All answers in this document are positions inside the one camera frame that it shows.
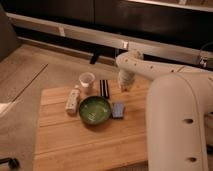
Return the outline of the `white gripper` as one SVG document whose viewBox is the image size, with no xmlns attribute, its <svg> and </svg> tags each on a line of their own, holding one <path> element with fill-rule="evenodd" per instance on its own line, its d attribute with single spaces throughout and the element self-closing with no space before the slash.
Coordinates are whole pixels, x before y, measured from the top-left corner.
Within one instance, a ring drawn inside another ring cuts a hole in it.
<svg viewBox="0 0 213 171">
<path fill-rule="evenodd" d="M 122 92 L 129 91 L 135 81 L 135 74 L 130 71 L 120 70 L 118 73 L 118 84 Z"/>
</svg>

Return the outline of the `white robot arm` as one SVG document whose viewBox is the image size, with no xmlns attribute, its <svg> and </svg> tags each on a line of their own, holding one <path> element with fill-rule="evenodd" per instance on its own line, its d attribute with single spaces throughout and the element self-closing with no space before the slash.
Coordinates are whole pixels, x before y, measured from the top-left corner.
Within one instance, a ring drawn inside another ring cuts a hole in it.
<svg viewBox="0 0 213 171">
<path fill-rule="evenodd" d="M 151 81 L 146 98 L 149 171 L 209 171 L 205 117 L 213 112 L 213 72 L 146 61 L 137 51 L 117 56 L 118 82 L 136 74 Z"/>
</svg>

